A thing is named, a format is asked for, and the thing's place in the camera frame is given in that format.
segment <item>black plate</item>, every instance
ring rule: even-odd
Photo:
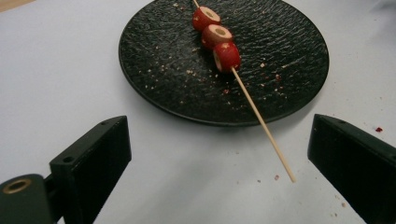
[[[199,1],[233,33],[238,72],[266,122],[307,105],[329,70],[314,23],[280,0]],[[157,0],[137,12],[120,38],[120,65],[132,87],[160,109],[215,126],[259,124],[233,75],[221,75],[191,25],[192,0]]]

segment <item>red food sphere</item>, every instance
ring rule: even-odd
[[[232,72],[232,67],[238,70],[241,66],[241,56],[235,43],[221,43],[213,48],[213,56],[215,57],[216,67],[221,73]]]
[[[208,25],[202,32],[201,42],[207,49],[213,49],[217,44],[233,41],[233,35],[229,30],[220,26]]]
[[[202,32],[210,24],[220,24],[220,16],[208,7],[198,7],[192,16],[192,26]]]

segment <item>white surface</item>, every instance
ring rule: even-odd
[[[269,125],[296,184],[261,127],[178,119],[131,88],[118,44],[148,0],[35,1],[0,13],[0,182],[47,176],[50,160],[91,127],[126,115],[133,159],[95,223],[364,223],[307,146],[316,113],[396,146],[396,2],[287,2],[319,28],[331,58],[316,99]]]

